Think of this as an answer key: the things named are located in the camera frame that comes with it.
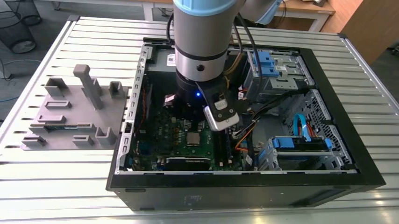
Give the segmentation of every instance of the slotted table surface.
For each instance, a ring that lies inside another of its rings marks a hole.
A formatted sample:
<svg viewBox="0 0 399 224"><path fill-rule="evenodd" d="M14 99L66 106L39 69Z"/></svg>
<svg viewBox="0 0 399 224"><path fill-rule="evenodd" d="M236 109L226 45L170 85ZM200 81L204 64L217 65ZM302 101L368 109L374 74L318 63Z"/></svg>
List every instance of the slotted table surface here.
<svg viewBox="0 0 399 224"><path fill-rule="evenodd" d="M244 42L248 38L242 28ZM393 224L399 220L399 107L348 40L336 34L250 29L257 44L310 48L386 185L309 209L132 212L105 181L109 150L22 151L49 77L77 84L88 64L98 83L132 86L144 37L164 38L165 23L81 17L67 21L0 128L0 221L53 223Z"/></svg>

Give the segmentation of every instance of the black plastic case frame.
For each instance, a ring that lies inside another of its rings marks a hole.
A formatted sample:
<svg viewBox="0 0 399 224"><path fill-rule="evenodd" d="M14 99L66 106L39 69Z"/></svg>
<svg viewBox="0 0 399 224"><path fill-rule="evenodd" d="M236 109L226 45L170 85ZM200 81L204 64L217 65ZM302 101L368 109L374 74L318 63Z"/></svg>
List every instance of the black plastic case frame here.
<svg viewBox="0 0 399 224"><path fill-rule="evenodd" d="M144 42L145 46L153 46L164 44L165 40L144 39ZM385 184L312 50L265 45L258 45L258 48L298 52L357 173L114 175L116 146L106 190L116 193L132 210L312 207L348 193L364 192Z"/></svg>

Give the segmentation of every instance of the floor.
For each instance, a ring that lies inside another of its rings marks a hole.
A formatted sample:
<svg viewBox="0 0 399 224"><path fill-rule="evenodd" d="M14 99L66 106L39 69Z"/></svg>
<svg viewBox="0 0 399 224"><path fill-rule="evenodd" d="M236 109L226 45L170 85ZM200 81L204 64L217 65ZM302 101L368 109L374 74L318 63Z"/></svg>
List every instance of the floor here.
<svg viewBox="0 0 399 224"><path fill-rule="evenodd" d="M142 9L140 7L61 3L61 10L54 11L51 10L50 2L37 0L34 3L42 18L39 25L30 27L37 42L37 48L29 53L15 55L11 54L0 43L0 59L3 63L17 59L41 60L70 14L116 19L144 19ZM3 1L0 1L0 12L1 11L9 11ZM166 18L161 16L158 10L153 11L153 19L166 21ZM14 78L9 82L5 82L3 79L0 78L0 120L5 119L14 104L14 100L6 102L1 102L1 100L19 95L35 67L37 62L19 62L6 65L6 69L14 74ZM385 51L370 67L393 97L399 100L399 54L393 56L389 51Z"/></svg>

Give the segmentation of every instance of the wire mesh trash bin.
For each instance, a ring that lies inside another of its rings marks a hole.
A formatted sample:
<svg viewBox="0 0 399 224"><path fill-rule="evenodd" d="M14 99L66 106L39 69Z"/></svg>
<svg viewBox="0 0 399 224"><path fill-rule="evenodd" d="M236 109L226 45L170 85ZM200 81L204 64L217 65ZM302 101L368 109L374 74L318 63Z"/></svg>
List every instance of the wire mesh trash bin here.
<svg viewBox="0 0 399 224"><path fill-rule="evenodd" d="M3 0L13 12L22 15L23 23L30 26L41 22L33 0Z"/></svg>
<svg viewBox="0 0 399 224"><path fill-rule="evenodd" d="M0 41L17 54L26 53L35 47L29 28L21 22L21 14L0 12Z"/></svg>

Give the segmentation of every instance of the chip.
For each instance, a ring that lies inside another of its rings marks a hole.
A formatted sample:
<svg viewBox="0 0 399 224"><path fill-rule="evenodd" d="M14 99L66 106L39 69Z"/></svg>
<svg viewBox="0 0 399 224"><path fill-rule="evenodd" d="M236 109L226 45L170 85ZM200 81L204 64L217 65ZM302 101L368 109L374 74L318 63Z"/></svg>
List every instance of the chip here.
<svg viewBox="0 0 399 224"><path fill-rule="evenodd" d="M200 133L188 132L186 133L186 145L197 146L200 144Z"/></svg>

